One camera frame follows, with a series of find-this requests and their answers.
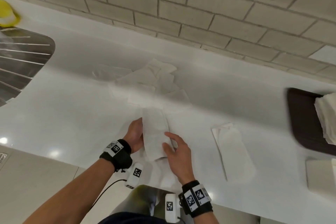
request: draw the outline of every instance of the wire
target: wire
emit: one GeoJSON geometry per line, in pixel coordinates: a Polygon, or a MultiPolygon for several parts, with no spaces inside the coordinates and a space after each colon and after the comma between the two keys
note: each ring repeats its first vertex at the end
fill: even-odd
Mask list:
{"type": "Polygon", "coordinates": [[[120,180],[117,180],[115,181],[114,183],[112,183],[110,186],[108,186],[101,194],[100,196],[97,198],[97,200],[94,202],[94,204],[91,206],[90,210],[92,209],[92,207],[94,207],[94,205],[97,203],[97,201],[100,199],[100,197],[104,194],[105,191],[107,191],[108,188],[110,188],[113,184],[115,184],[116,182],[120,182],[120,181],[124,181],[124,182],[127,182],[127,180],[125,179],[120,179],[120,180]]]}
{"type": "Polygon", "coordinates": [[[180,217],[177,217],[179,220],[181,220],[184,224],[186,224],[186,222],[183,220],[183,219],[181,219],[180,217]]]}

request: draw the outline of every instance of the stainless steel sink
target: stainless steel sink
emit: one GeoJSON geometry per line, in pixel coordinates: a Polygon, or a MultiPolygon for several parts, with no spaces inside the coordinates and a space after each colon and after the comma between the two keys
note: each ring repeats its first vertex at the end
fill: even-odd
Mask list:
{"type": "Polygon", "coordinates": [[[48,36],[0,27],[0,106],[20,94],[54,51],[48,36]]]}

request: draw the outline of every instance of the yellow object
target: yellow object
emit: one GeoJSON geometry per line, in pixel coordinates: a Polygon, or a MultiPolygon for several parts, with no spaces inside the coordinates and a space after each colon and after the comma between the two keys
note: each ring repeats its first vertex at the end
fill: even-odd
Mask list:
{"type": "Polygon", "coordinates": [[[19,23],[20,16],[13,11],[10,4],[5,0],[0,0],[0,26],[12,27],[19,23]]]}

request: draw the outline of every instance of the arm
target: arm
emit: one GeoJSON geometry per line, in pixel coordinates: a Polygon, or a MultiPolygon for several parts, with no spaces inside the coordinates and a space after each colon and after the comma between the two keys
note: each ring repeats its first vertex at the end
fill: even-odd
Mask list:
{"type": "MultiPolygon", "coordinates": [[[[144,145],[142,118],[132,121],[123,138],[132,153],[144,145]]],[[[105,159],[97,160],[86,171],[41,205],[23,224],[79,224],[114,173],[105,159]]]]}
{"type": "MultiPolygon", "coordinates": [[[[175,152],[167,143],[163,143],[162,145],[163,150],[168,157],[171,171],[174,173],[174,175],[177,176],[182,186],[196,180],[191,163],[191,150],[188,145],[178,135],[169,132],[166,132],[165,135],[175,140],[178,145],[178,148],[175,152]]],[[[194,222],[195,224],[219,224],[218,220],[212,212],[197,216],[194,218],[194,222]]]]}

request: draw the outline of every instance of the dark brown tray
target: dark brown tray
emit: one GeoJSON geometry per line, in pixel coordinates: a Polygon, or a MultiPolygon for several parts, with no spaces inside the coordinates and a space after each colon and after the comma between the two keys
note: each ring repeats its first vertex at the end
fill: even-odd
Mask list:
{"type": "Polygon", "coordinates": [[[303,147],[336,156],[336,145],[323,137],[320,120],[315,110],[315,99],[323,95],[288,88],[287,103],[293,135],[303,147]]]}

